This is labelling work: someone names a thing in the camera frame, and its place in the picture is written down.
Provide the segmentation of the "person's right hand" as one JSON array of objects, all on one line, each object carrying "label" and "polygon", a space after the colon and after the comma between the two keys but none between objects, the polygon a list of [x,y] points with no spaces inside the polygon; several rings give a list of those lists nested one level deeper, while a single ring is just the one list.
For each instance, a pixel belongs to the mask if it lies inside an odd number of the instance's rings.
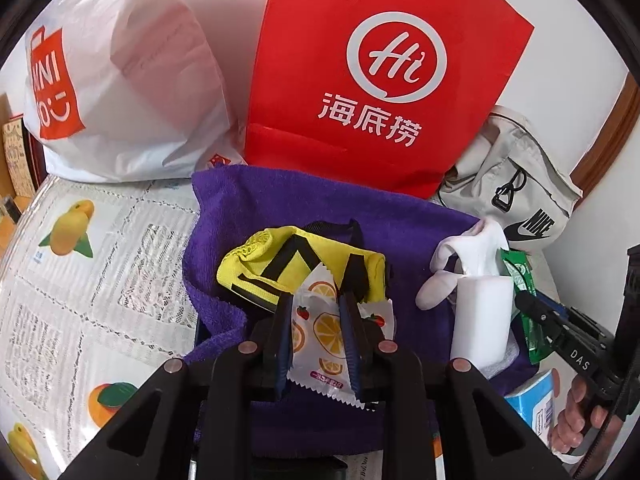
[{"label": "person's right hand", "polygon": [[550,444],[555,452],[567,454],[572,448],[578,448],[584,440],[587,422],[593,428],[600,429],[608,416],[605,408],[596,406],[586,417],[585,410],[580,405],[587,395],[587,384],[576,375],[568,390],[564,410],[558,416],[558,422],[551,430]]}]

